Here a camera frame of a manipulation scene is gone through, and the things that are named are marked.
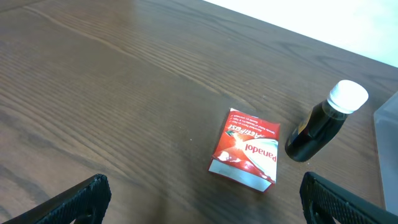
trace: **white wall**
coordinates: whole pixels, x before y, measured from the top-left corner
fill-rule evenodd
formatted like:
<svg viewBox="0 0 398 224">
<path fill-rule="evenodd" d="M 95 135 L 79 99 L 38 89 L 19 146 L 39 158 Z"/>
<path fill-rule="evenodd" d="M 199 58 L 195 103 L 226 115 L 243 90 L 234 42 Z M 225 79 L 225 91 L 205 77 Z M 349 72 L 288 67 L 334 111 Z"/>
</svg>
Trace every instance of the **white wall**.
<svg viewBox="0 0 398 224">
<path fill-rule="evenodd" d="M 398 0 L 206 0 L 398 67 Z"/>
</svg>

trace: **red box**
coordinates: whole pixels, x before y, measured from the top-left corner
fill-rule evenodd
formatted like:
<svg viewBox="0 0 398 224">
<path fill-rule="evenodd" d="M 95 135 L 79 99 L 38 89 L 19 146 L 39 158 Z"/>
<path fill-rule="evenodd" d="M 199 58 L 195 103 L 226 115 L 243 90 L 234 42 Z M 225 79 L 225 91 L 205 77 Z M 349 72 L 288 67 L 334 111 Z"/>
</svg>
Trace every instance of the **red box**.
<svg viewBox="0 0 398 224">
<path fill-rule="evenodd" d="M 279 126 L 231 109 L 209 171 L 265 192 L 276 183 Z"/>
</svg>

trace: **white cap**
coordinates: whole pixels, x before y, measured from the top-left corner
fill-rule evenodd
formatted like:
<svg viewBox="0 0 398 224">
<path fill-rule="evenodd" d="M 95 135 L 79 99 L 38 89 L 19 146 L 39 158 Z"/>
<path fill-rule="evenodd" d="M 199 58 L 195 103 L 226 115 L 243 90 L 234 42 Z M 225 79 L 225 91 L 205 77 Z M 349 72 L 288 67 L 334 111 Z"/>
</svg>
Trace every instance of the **white cap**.
<svg viewBox="0 0 398 224">
<path fill-rule="evenodd" d="M 360 84 L 342 80 L 330 91 L 328 102 L 335 110 L 350 114 L 368 100 L 368 93 Z"/>
</svg>

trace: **dark bottle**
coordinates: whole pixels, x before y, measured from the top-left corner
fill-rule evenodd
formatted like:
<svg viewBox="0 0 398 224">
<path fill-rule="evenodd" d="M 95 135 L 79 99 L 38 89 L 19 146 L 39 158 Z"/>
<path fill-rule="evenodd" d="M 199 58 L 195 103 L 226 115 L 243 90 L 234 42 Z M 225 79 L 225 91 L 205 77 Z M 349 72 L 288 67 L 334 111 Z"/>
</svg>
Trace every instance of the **dark bottle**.
<svg viewBox="0 0 398 224">
<path fill-rule="evenodd" d="M 305 162 L 332 140 L 349 114 L 358 110 L 368 99 L 367 91 L 359 84 L 342 80 L 331 90 L 327 100 L 314 106 L 286 141 L 287 155 L 297 162 Z"/>
</svg>

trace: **table surface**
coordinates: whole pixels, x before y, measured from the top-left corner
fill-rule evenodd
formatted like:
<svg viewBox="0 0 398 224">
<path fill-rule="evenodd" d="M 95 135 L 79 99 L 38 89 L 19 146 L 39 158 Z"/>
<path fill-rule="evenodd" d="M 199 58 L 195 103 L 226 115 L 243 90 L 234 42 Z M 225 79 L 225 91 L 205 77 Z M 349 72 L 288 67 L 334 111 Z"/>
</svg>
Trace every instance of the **table surface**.
<svg viewBox="0 0 398 224">
<path fill-rule="evenodd" d="M 383 207 L 372 120 L 397 68 L 197 0 L 0 11 L 0 222 L 97 173 L 113 193 L 104 223 L 304 223 L 309 170 Z M 368 102 L 292 161 L 287 136 L 342 79 Z M 264 195 L 207 171 L 229 108 L 281 123 Z"/>
</svg>

